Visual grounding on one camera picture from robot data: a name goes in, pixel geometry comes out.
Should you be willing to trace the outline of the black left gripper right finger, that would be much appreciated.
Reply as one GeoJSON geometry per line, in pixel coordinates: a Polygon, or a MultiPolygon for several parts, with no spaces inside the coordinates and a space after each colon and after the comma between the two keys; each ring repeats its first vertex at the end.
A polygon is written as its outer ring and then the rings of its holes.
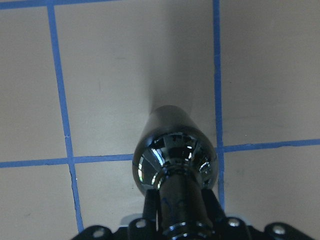
{"type": "Polygon", "coordinates": [[[212,223],[220,223],[226,215],[213,190],[202,189],[201,194],[208,218],[212,223]]]}

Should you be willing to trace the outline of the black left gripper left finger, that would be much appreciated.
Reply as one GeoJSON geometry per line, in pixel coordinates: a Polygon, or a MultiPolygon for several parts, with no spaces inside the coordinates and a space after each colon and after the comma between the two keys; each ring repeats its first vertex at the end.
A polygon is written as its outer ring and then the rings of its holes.
{"type": "Polygon", "coordinates": [[[156,224],[158,221],[158,210],[160,209],[159,191],[148,189],[145,193],[142,218],[156,224]]]}

